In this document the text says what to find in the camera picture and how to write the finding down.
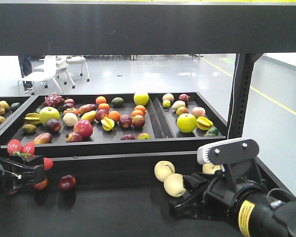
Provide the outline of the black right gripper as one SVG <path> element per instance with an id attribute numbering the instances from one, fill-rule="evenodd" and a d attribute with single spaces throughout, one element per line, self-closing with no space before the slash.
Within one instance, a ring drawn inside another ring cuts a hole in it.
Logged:
<path id="1" fill-rule="evenodd" d="M 169 213 L 174 219 L 237 222 L 241 199 L 252 188 L 251 183 L 240 181 L 235 191 L 229 190 L 221 172 L 184 175 L 183 184 L 190 193 L 204 188 L 205 194 L 190 194 L 181 201 L 169 201 Z"/>

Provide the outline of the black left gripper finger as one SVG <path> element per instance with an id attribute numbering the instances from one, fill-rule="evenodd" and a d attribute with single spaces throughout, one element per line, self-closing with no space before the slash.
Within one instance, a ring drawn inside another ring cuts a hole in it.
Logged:
<path id="1" fill-rule="evenodd" d="M 43 166 L 14 168 L 13 171 L 0 171 L 0 190 L 11 192 L 26 185 L 38 184 L 46 179 Z"/>
<path id="2" fill-rule="evenodd" d="M 25 158 L 21 155 L 9 155 L 0 157 L 0 169 L 40 168 L 44 169 L 44 157 L 42 155 Z"/>

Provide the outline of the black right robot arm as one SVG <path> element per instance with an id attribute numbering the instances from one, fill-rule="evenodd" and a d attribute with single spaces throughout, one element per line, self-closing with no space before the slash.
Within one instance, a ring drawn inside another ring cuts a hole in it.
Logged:
<path id="1" fill-rule="evenodd" d="M 220 171 L 186 175 L 183 184 L 189 195 L 169 203 L 175 219 L 226 222 L 245 237 L 296 237 L 296 197 L 282 189 L 274 197 L 276 189 L 241 178 L 232 192 Z"/>

